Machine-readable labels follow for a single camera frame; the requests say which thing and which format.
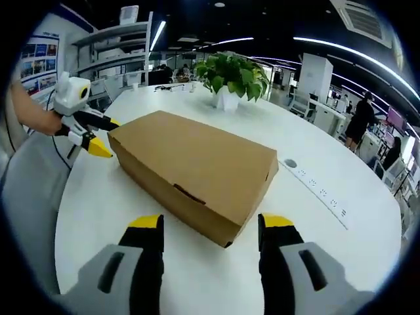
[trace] green plant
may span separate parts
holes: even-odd
[[[268,79],[263,68],[244,58],[218,53],[209,56],[207,61],[196,64],[197,76],[203,79],[204,87],[217,93],[223,85],[229,92],[242,97],[247,93],[248,100],[258,100],[265,94]]]

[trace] electrical socket strip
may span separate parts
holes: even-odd
[[[348,230],[348,217],[347,211],[342,206],[337,198],[334,198],[329,193],[327,187],[319,183],[315,178],[310,176],[304,169],[300,167],[290,167],[284,161],[279,162],[292,173],[297,179],[299,179],[334,215],[335,218]]]

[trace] white round table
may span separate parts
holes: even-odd
[[[280,165],[253,218],[232,246],[223,249],[159,205],[119,166],[82,151],[67,181],[58,213],[55,263],[61,293],[77,283],[79,269],[105,245],[118,243],[127,225],[142,215],[165,215],[162,314],[262,314],[258,271],[258,213],[276,213],[295,223],[306,242],[316,242],[340,262],[359,291],[377,291],[394,268],[401,238],[400,210],[387,187],[357,156],[317,127],[265,100],[241,102],[234,114],[211,107],[201,85],[190,93],[125,91],[106,114],[126,123],[156,110],[184,116],[278,151],[318,182],[334,188],[345,204],[348,230],[331,211]],[[97,135],[109,147],[106,132]]]

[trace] poster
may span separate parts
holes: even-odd
[[[22,85],[34,100],[44,106],[58,79],[59,42],[58,34],[43,32],[41,35],[32,35],[20,56]]]

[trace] cardboard box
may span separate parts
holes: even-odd
[[[108,133],[122,168],[162,206],[227,247],[278,171],[277,151],[167,112]]]

